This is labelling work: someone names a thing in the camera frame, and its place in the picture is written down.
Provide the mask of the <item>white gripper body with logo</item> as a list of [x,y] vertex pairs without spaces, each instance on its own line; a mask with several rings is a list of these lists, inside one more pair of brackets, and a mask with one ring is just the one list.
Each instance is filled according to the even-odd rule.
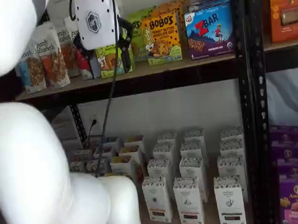
[[119,9],[115,0],[74,0],[74,9],[81,43],[86,50],[115,44],[119,30]]

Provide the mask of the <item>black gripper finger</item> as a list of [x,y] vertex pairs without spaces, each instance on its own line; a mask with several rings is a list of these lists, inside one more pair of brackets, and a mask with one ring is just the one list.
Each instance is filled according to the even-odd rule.
[[80,35],[76,35],[73,40],[74,46],[78,49],[79,53],[87,60],[90,60],[90,52],[82,45]]
[[121,50],[121,60],[122,65],[124,68],[124,72],[128,73],[131,68],[131,59],[129,55],[129,47],[131,44],[131,40],[133,38],[133,26],[132,24],[121,18],[117,17],[118,20],[118,26],[119,26],[119,40],[118,40],[118,46]]

